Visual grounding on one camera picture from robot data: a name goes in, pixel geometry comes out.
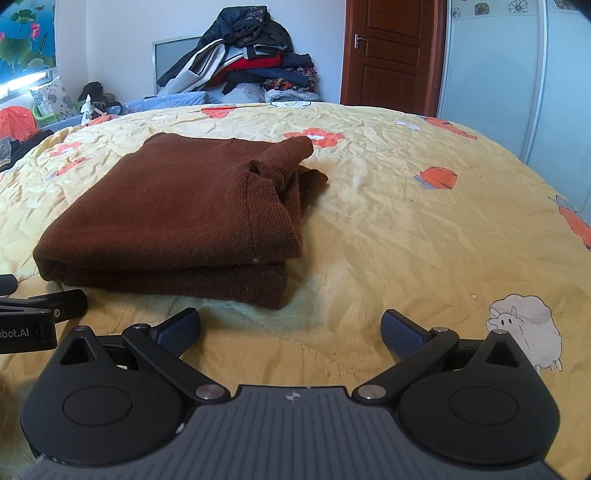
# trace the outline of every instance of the sliding wardrobe door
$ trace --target sliding wardrobe door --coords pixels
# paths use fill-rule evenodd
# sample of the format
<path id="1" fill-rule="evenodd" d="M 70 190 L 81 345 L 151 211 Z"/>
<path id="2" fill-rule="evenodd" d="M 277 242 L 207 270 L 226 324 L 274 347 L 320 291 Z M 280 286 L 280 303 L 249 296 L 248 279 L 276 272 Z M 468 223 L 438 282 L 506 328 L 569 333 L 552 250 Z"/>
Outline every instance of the sliding wardrobe door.
<path id="1" fill-rule="evenodd" d="M 526 163 L 591 219 L 591 22 L 548 0 L 548 55 L 538 126 Z"/>
<path id="2" fill-rule="evenodd" d="M 520 157 L 537 103 L 538 0 L 452 0 L 439 117 Z"/>

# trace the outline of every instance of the floral bedspread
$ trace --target floral bedspread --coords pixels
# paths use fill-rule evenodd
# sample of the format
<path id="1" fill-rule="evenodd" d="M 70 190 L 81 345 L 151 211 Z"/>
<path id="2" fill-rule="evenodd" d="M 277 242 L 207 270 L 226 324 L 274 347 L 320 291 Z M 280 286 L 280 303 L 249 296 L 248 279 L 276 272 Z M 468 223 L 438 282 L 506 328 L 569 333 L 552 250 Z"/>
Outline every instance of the floral bedspread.
<path id="1" fill-rule="evenodd" d="M 39 237 L 158 132 L 312 139 L 304 165 L 329 185 L 304 218 L 304 254 L 288 262 L 284 307 L 86 289 L 80 323 L 105 335 L 196 307 L 205 335 L 184 360 L 231 390 L 363 383 L 394 363 L 379 329 L 388 308 L 464 338 L 501 327 L 560 408 L 549 464 L 566 479 L 591 472 L 591 228 L 510 152 L 461 125 L 289 102 L 191 106 L 65 129 L 0 174 L 0 272 L 17 275 L 15 296 L 61 288 L 38 276 L 31 252 Z M 61 337 L 74 324 L 58 325 Z M 0 478 L 32 461 L 18 411 L 50 355 L 0 357 Z"/>

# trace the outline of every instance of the blue blanket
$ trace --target blue blanket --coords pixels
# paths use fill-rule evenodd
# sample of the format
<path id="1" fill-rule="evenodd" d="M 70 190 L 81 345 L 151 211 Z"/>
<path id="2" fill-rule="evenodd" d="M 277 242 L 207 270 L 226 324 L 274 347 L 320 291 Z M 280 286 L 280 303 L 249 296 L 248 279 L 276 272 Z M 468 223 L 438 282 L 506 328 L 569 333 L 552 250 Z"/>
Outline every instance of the blue blanket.
<path id="1" fill-rule="evenodd" d="M 129 113 L 146 112 L 148 110 L 159 110 L 161 108 L 174 108 L 178 106 L 191 106 L 191 105 L 205 105 L 207 103 L 220 103 L 219 100 L 212 97 L 206 92 L 188 92 L 188 93 L 175 93 L 173 95 L 166 95 L 163 97 L 153 97 L 146 100 L 136 100 L 134 102 L 127 102 L 123 104 L 123 114 Z M 113 108 L 113 111 L 108 113 L 117 113 L 119 108 Z M 82 123 L 82 115 L 67 118 L 61 122 L 56 122 L 41 130 L 52 130 L 57 132 L 63 128 L 75 127 Z"/>

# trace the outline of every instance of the sheep cartoon print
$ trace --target sheep cartoon print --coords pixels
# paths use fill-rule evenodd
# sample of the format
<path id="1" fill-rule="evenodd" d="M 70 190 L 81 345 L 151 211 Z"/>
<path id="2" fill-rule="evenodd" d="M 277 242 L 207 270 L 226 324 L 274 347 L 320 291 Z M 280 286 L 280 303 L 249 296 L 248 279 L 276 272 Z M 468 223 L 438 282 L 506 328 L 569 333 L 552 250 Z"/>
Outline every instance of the sheep cartoon print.
<path id="1" fill-rule="evenodd" d="M 541 299 L 512 294 L 494 302 L 489 312 L 486 329 L 507 330 L 539 374 L 543 368 L 562 371 L 562 338 L 551 310 Z"/>

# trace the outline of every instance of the metal screw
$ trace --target metal screw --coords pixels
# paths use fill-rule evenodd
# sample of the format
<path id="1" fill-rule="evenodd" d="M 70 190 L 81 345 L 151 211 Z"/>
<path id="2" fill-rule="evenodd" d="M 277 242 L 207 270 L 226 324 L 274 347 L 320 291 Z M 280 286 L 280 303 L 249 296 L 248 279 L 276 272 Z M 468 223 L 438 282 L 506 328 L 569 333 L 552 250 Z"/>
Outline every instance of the metal screw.
<path id="1" fill-rule="evenodd" d="M 202 400 L 217 400 L 218 398 L 222 398 L 225 394 L 226 389 L 221 385 L 215 384 L 201 385 L 201 387 L 195 390 L 195 395 Z"/>
<path id="2" fill-rule="evenodd" d="M 357 394 L 366 400 L 377 400 L 386 396 L 386 389 L 380 385 L 363 385 L 357 390 Z"/>

